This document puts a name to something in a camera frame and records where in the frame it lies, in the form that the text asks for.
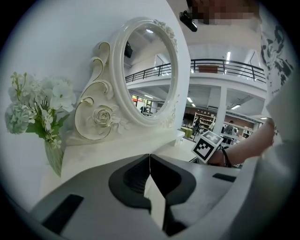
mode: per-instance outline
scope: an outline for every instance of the black slot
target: black slot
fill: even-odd
[[[225,174],[221,174],[221,173],[216,173],[215,175],[212,176],[213,178],[218,178],[224,181],[228,181],[228,182],[234,182],[234,180],[236,179],[236,177],[230,176],[230,175],[225,175]]]
[[[43,222],[43,226],[50,231],[60,234],[64,226],[70,220],[79,207],[83,197],[70,194]]]

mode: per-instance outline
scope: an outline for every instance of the black and white marker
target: black and white marker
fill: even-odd
[[[217,134],[206,131],[200,136],[199,141],[192,148],[192,152],[196,154],[201,161],[207,163],[211,155],[216,151],[221,144],[223,138]]]

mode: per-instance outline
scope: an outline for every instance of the bracelet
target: bracelet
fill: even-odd
[[[221,151],[223,152],[223,160],[224,160],[224,166],[225,167],[232,167],[229,159],[228,159],[228,156],[225,152],[225,149],[221,146]]]

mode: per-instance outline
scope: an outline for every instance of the carved rose decoration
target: carved rose decoration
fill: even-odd
[[[99,135],[107,135],[111,129],[122,134],[124,129],[128,130],[131,126],[126,119],[118,117],[118,109],[117,105],[100,105],[94,110],[93,116],[87,118],[87,126],[96,128]]]

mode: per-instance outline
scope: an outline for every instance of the black camera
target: black camera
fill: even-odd
[[[131,55],[132,55],[132,48],[131,48],[129,42],[126,42],[124,55],[125,55],[126,57],[128,57],[128,58],[131,58]]]
[[[186,25],[192,32],[197,32],[197,26],[193,19],[188,15],[187,11],[179,13],[179,19]]]

